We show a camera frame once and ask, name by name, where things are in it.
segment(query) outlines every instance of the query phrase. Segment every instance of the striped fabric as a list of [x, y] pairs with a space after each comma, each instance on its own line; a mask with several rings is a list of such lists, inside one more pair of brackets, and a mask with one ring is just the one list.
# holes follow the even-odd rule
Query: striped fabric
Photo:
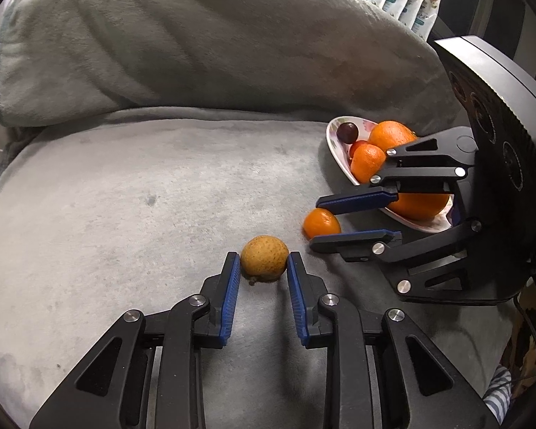
[[512, 376], [510, 371], [504, 366], [499, 366], [496, 368], [495, 375], [492, 376], [488, 390], [482, 397], [486, 406], [489, 407], [489, 410], [492, 411], [492, 414], [498, 420], [498, 424], [502, 424], [504, 417], [506, 416], [506, 411], [510, 406], [510, 396], [512, 395], [512, 385], [507, 384], [503, 385], [500, 388], [492, 390], [497, 385], [505, 384], [509, 382]]

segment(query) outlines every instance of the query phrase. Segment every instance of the dark purple grape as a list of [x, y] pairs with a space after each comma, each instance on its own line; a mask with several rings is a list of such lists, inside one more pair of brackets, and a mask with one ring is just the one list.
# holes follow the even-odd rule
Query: dark purple grape
[[343, 143], [352, 144], [359, 137], [359, 130], [353, 122], [344, 122], [338, 127], [337, 136]]

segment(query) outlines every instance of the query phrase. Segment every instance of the blue gripper pad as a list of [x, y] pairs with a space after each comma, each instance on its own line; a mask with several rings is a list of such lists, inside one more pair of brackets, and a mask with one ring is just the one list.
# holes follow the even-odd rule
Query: blue gripper pad
[[363, 193], [361, 195], [332, 195], [322, 197], [316, 203], [317, 208], [329, 210], [335, 215], [355, 213], [376, 208], [385, 208], [389, 203], [397, 201], [397, 193], [378, 190], [377, 192]]
[[296, 333], [298, 334], [302, 345], [306, 346], [309, 339], [306, 321], [306, 303], [303, 299], [302, 289], [300, 288], [298, 273], [294, 266], [292, 253], [288, 255], [287, 278], [288, 288], [290, 290], [290, 300], [292, 301], [292, 312], [294, 314], [294, 322], [296, 323]]
[[240, 256], [235, 253], [230, 266], [230, 277], [224, 294], [224, 302], [222, 303], [222, 312], [220, 315], [220, 342], [226, 345], [230, 334], [232, 333], [232, 325], [234, 322], [234, 309], [236, 308], [236, 300], [238, 298], [238, 286], [240, 286]]

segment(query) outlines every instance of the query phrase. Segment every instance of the fruit bowl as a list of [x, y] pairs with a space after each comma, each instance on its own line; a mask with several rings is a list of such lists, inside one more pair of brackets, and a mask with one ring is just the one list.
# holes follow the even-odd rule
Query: fruit bowl
[[[359, 129], [358, 140], [368, 140], [369, 134], [377, 123], [363, 118], [356, 118], [354, 116], [340, 116], [332, 119], [326, 128], [327, 146], [329, 147], [330, 152], [332, 152], [332, 156], [336, 160], [336, 163], [338, 163], [340, 169], [353, 185], [359, 185], [359, 182], [353, 176], [352, 171], [350, 170], [348, 155], [350, 146], [341, 142], [337, 137], [338, 127], [344, 122], [353, 122], [355, 125], [357, 125], [357, 128]], [[403, 216], [399, 216], [397, 213], [393, 213], [387, 208], [381, 208], [381, 211], [408, 227], [420, 230], [421, 232], [426, 232], [428, 234], [436, 234], [451, 227], [451, 224], [447, 219], [447, 214], [450, 212], [452, 207], [453, 200], [451, 197], [449, 197], [449, 202], [446, 204], [446, 206], [430, 221], [412, 221], [407, 218], [403, 218]]]

